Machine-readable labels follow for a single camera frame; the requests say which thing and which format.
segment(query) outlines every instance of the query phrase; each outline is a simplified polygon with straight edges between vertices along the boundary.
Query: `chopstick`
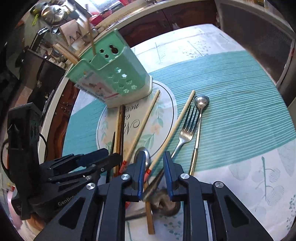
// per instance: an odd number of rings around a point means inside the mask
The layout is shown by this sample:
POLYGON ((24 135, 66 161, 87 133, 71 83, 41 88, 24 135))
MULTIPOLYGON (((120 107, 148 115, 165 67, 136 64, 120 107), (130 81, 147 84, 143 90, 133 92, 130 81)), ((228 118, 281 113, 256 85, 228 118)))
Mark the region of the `chopstick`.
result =
MULTIPOLYGON (((125 111, 126 111, 126 107, 125 105, 121 105, 118 108, 117 111, 117 125, 116 125, 116 134, 115 134, 115 152, 120 154, 121 157, 123 158, 123 128, 124 128, 124 118, 125 118, 125 111)), ((115 172, 114 172, 114 177, 118 176, 118 172, 119 172, 120 167, 116 166, 115 167, 115 172)))
MULTIPOLYGON (((111 148, 110 148, 110 153, 109 153, 109 155, 113 154, 114 144, 115 144, 115 132, 114 132, 114 134, 113 134, 113 138, 112 138, 112 143, 111 143, 111 148)), ((107 170, 107 174, 106 174, 106 183, 110 182, 110 173, 111 173, 111 170, 107 170)))
MULTIPOLYGON (((85 8, 88 11, 89 5, 85 4, 85 8)), ((91 48, 93 50, 93 55, 96 56, 96 48, 94 46, 94 38, 93 38, 92 33, 91 33, 91 24, 89 22, 89 18, 87 18, 87 28, 89 30, 89 35, 90 35, 90 39, 91 39, 91 48)))
MULTIPOLYGON (((144 183, 144 189, 146 189, 147 187, 148 187, 148 182, 144 183)), ((148 234, 155 234, 151 203, 145 202, 145 208, 146 208, 148 234)))
POLYGON ((125 170, 125 168, 130 163, 131 157, 133 155, 133 151, 134 151, 135 147, 137 146, 137 143, 138 143, 138 141, 140 139, 140 136, 141 136, 141 134, 142 134, 142 132, 144 130, 144 127, 145 127, 145 125, 147 123, 147 120, 148 120, 148 118, 150 116, 150 113, 151 113, 151 111, 152 111, 152 109, 153 109, 153 107, 154 107, 154 105, 156 103, 156 100, 157 100, 159 94, 160 94, 160 90, 157 90, 154 97, 153 97, 153 100, 152 100, 152 102, 151 102, 151 104, 150 104, 150 106, 149 106, 149 108, 148 108, 148 110, 147 110, 147 112, 146 112, 146 114, 144 116, 144 119, 143 119, 143 121, 142 121, 142 123, 141 123, 141 125, 140 125, 140 127, 138 129, 138 132, 137 132, 137 134, 136 134, 136 136, 135 136, 135 138, 134 138, 134 140, 133 140, 133 142, 131 144, 131 147, 130 147, 130 149, 128 151, 127 157, 126 157, 126 159, 123 161, 123 163, 121 165, 121 168, 119 170, 119 174, 122 174, 123 171, 125 170))
POLYGON ((181 123, 184 115, 186 114, 186 111, 193 99, 195 95, 195 90, 191 91, 191 94, 187 100, 187 102, 185 103, 184 107, 183 107, 183 110, 181 111, 174 127, 171 129, 171 131, 169 132, 168 134, 168 137, 166 138, 165 142, 163 143, 163 145, 161 146, 160 150, 158 151, 156 157, 154 158, 153 162, 151 163, 150 167, 147 169, 147 171, 145 172, 145 177, 144 177, 144 182, 147 181, 151 171, 153 170, 153 168, 155 167, 155 165, 158 163, 158 160, 160 159, 160 157, 163 155, 164 151, 166 150, 167 148, 167 145, 169 144, 170 140, 172 139, 173 135, 175 134, 176 130, 178 129, 179 127, 179 124, 181 123))

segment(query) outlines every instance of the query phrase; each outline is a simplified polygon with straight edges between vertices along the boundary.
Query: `teal striped tablecloth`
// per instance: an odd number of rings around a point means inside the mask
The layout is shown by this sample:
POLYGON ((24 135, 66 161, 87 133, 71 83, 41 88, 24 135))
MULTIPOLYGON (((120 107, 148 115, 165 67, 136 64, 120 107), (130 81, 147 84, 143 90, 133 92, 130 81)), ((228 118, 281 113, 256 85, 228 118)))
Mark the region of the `teal striped tablecloth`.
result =
MULTIPOLYGON (((217 168, 266 153, 296 138, 275 85, 246 51, 227 52, 177 63, 150 73, 175 95, 178 114, 192 89, 209 96, 203 115, 197 170, 217 168)), ((105 105, 93 101, 71 116, 63 155, 95 151, 96 128, 105 105)), ((178 133, 168 150, 178 143, 178 133)), ((189 168, 194 141, 175 162, 189 168)), ((162 167, 159 163, 155 173, 162 167)))

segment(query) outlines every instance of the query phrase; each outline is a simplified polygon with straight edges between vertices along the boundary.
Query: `silver screw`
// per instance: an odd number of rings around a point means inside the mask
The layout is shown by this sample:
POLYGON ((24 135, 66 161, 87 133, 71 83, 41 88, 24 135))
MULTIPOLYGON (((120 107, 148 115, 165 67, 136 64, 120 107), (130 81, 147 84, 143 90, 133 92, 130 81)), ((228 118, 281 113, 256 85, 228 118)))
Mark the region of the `silver screw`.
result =
POLYGON ((182 179, 188 179, 190 177, 187 173, 182 173, 180 176, 182 179))
POLYGON ((129 174, 122 174, 122 175, 121 175, 121 179, 122 179, 122 180, 127 180, 127 179, 129 179, 129 178, 130 178, 129 174))
POLYGON ((217 188, 222 188, 222 187, 224 187, 224 184, 223 184, 223 182, 215 182, 215 186, 217 188))
POLYGON ((89 184, 86 185, 86 188, 88 190, 94 189, 95 187, 96 187, 96 184, 94 184, 94 183, 89 183, 89 184))

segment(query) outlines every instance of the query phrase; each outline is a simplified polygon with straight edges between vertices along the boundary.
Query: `spoon bowl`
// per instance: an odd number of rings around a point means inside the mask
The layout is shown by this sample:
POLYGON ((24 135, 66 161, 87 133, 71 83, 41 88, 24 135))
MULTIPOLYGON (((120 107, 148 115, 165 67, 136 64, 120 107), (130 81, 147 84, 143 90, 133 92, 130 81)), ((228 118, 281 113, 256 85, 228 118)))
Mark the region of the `spoon bowl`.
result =
POLYGON ((198 110, 202 110, 205 107, 207 107, 209 102, 210 102, 209 97, 205 95, 199 95, 194 98, 194 104, 198 108, 198 110))
POLYGON ((137 156, 139 155, 140 151, 143 151, 145 153, 145 170, 150 166, 151 164, 151 158, 150 158, 150 154, 149 151, 147 150, 146 147, 140 147, 136 153, 135 156, 133 158, 133 162, 136 163, 137 162, 137 156))

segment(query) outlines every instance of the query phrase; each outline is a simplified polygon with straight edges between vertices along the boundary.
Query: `table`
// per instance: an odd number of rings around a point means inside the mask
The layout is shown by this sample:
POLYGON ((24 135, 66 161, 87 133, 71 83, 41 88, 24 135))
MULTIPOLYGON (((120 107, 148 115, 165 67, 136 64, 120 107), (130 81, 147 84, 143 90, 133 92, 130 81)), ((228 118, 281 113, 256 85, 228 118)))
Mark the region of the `table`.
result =
MULTIPOLYGON (((224 182, 273 239, 281 240, 295 217, 296 133, 268 75, 238 43, 209 24, 157 36, 132 50, 153 79, 174 94, 178 114, 192 89, 209 96, 194 176, 203 182, 224 182)), ((104 109, 80 91, 63 155, 97 149, 97 124, 104 109)), ((171 152, 181 126, 168 146, 171 152)), ((184 145, 174 160, 184 170, 193 145, 194 141, 184 145)), ((160 162, 154 175, 161 167, 160 162)), ((135 204, 127 212, 142 206, 135 204)), ((126 222, 126 240, 182 239, 182 209, 174 217, 154 218, 155 235, 148 235, 145 218, 126 222)))

